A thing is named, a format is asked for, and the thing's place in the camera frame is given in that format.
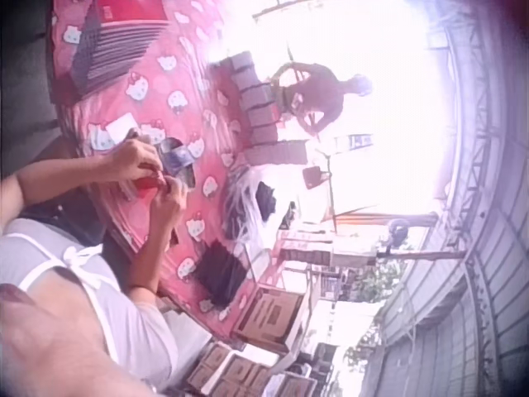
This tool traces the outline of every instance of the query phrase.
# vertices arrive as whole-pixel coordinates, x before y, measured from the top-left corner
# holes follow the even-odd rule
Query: pink tablecloth
[[[89,0],[55,0],[52,35],[56,81],[68,75],[89,5]],[[237,15],[230,12],[227,0],[166,0],[164,6],[172,21],[170,27],[128,76],[75,105],[61,106],[61,97],[66,94],[61,88],[55,97],[62,126],[75,135],[82,155],[109,149],[112,144],[105,126],[128,112],[155,140],[174,136],[188,145],[197,158],[197,188],[188,197],[188,210],[177,231],[180,243],[165,257],[161,287],[216,337],[229,341],[255,281],[246,279],[232,305],[219,312],[193,278],[193,268],[198,261],[195,247],[202,242],[218,239],[233,249],[221,230],[220,192],[243,145],[247,121],[241,116],[239,94],[227,70],[212,67],[207,58],[222,51],[222,28]],[[116,186],[106,185],[98,198],[113,226],[137,251],[147,233],[150,197],[127,202]],[[278,271],[271,266],[262,280],[274,284]]]

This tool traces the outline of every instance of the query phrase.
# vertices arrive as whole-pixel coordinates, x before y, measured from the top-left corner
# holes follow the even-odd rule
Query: card
[[[166,172],[171,176],[176,176],[182,168],[194,162],[194,157],[186,146],[179,146],[162,153],[161,160]]]
[[[112,140],[118,144],[125,140],[126,134],[128,134],[131,128],[138,128],[138,124],[134,117],[130,113],[119,117],[117,120],[107,125],[107,132]]]

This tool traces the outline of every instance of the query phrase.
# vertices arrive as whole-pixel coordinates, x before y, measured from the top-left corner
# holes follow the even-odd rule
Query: woman
[[[84,247],[57,228],[16,218],[24,207],[70,189],[156,177],[161,168],[153,146],[127,139],[108,155],[40,161],[0,184],[0,284],[26,291],[80,341],[158,389],[176,371],[177,347],[155,306],[155,293],[164,249],[186,205],[186,188],[169,177],[160,181],[150,206],[150,233],[131,264],[126,294],[100,256],[101,246]],[[9,362],[2,361],[2,372],[4,366]]]

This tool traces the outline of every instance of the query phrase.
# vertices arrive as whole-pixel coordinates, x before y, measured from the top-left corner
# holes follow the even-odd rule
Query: helmet
[[[373,92],[373,83],[367,77],[362,74],[355,74],[352,78],[355,83],[355,91],[361,97],[369,95]]]

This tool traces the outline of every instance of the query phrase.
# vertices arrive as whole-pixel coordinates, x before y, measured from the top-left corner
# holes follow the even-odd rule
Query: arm
[[[0,226],[4,228],[24,207],[79,186],[152,175],[152,170],[141,168],[142,165],[161,169],[155,149],[138,140],[123,142],[109,155],[28,165],[0,183]]]
[[[104,159],[45,160],[28,165],[0,183],[0,225],[5,227],[24,207],[42,203],[93,182],[105,180]]]
[[[298,117],[298,122],[301,128],[310,135],[317,135],[322,132],[329,124],[334,122],[339,116],[341,111],[325,112],[323,117],[314,125],[309,125],[304,117]]]
[[[155,304],[160,270],[171,231],[186,208],[187,189],[174,178],[165,177],[150,203],[149,237],[132,262],[129,273],[129,299],[136,303]]]
[[[317,73],[319,65],[303,64],[301,62],[288,62],[281,66],[277,72],[272,76],[272,80],[279,79],[287,70],[294,69],[301,73],[314,74]]]
[[[150,234],[132,262],[129,273],[129,298],[135,303],[156,304],[156,291],[169,232]]]

